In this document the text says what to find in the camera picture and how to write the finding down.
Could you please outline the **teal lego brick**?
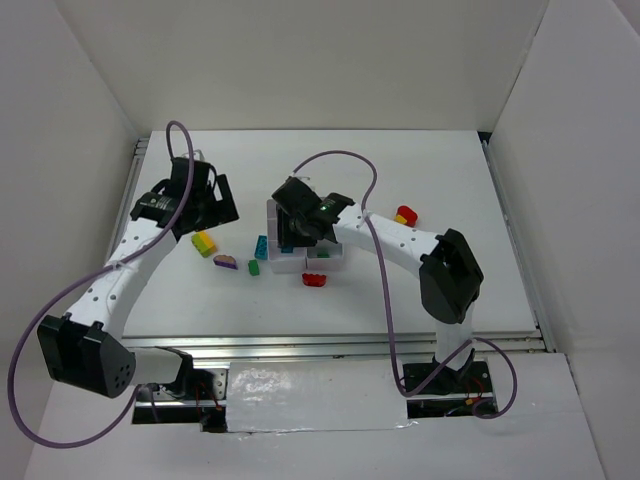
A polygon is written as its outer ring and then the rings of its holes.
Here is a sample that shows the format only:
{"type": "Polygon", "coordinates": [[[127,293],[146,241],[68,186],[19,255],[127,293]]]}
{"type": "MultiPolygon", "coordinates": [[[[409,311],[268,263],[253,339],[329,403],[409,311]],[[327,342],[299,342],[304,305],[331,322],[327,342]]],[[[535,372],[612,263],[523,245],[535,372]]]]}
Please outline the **teal lego brick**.
{"type": "Polygon", "coordinates": [[[269,254],[269,242],[266,235],[259,235],[254,250],[254,258],[257,260],[267,260],[269,254]]]}

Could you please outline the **yellow and lime lego stack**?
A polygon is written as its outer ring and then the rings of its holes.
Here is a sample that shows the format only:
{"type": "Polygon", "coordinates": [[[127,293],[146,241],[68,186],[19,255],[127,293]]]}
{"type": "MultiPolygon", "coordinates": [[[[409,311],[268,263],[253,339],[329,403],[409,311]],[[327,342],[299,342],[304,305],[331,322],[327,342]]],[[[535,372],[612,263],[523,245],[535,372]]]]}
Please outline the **yellow and lime lego stack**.
{"type": "Polygon", "coordinates": [[[212,256],[218,250],[216,243],[206,231],[194,233],[191,236],[191,242],[196,251],[203,258],[212,256]]]}

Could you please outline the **red round lego brick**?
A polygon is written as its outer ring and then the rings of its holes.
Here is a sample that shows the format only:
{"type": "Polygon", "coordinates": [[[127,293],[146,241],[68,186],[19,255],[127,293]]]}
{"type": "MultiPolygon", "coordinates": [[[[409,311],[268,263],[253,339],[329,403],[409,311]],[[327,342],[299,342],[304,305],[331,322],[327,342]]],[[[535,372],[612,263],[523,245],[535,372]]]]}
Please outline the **red round lego brick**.
{"type": "Polygon", "coordinates": [[[418,214],[407,205],[400,205],[396,210],[396,215],[403,216],[407,220],[407,223],[403,225],[410,228],[414,228],[419,220],[418,214]]]}

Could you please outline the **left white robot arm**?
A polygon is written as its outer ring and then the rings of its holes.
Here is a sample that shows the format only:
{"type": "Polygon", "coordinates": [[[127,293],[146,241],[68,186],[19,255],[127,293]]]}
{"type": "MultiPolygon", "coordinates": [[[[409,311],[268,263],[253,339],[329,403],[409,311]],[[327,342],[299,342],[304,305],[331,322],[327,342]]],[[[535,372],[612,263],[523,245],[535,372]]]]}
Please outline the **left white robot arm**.
{"type": "Polygon", "coordinates": [[[108,272],[61,317],[46,316],[37,337],[50,377],[108,398],[133,384],[182,384],[193,361],[163,347],[121,342],[139,296],[181,238],[238,220],[225,176],[202,159],[171,161],[169,178],[135,203],[108,272]]]}

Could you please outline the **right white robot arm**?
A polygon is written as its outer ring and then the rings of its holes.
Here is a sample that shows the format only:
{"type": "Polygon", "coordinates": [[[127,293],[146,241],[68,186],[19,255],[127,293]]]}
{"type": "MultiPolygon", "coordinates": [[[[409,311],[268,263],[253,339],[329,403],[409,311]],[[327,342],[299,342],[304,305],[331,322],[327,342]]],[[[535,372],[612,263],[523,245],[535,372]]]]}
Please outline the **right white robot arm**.
{"type": "Polygon", "coordinates": [[[461,377],[473,361],[471,319],[484,274],[460,232],[421,231],[381,217],[364,202],[338,193],[317,195],[298,177],[289,177],[273,194],[285,220],[278,227],[316,244],[327,240],[358,247],[377,256],[387,323],[392,373],[399,393],[418,395],[447,370],[461,377]],[[386,261],[414,275],[421,305],[436,321],[435,369],[412,390],[400,379],[386,261]]]}

